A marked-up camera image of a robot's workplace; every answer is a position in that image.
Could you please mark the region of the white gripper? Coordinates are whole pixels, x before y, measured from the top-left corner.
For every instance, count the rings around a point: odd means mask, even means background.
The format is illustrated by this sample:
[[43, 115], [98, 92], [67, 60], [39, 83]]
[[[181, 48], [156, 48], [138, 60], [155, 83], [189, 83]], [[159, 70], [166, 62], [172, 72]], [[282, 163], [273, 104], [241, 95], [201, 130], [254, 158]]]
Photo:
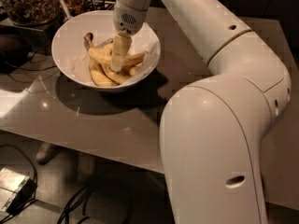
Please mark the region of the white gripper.
[[115, 72], [120, 72], [124, 66], [126, 55], [131, 47], [132, 38], [128, 35], [138, 33], [145, 22], [148, 9], [129, 5], [122, 0], [117, 0], [113, 11], [113, 23], [116, 31], [114, 36], [111, 65]]

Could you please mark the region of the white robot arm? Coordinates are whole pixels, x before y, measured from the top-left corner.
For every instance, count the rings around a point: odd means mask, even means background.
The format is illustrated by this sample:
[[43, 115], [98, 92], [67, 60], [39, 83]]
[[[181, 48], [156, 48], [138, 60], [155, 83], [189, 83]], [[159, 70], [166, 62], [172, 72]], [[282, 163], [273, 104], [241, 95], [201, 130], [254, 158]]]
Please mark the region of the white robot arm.
[[[179, 90], [161, 117], [160, 149], [176, 224], [268, 224], [260, 145], [291, 98], [285, 64], [218, 0], [161, 0], [211, 76]], [[133, 35], [150, 0], [116, 0]]]

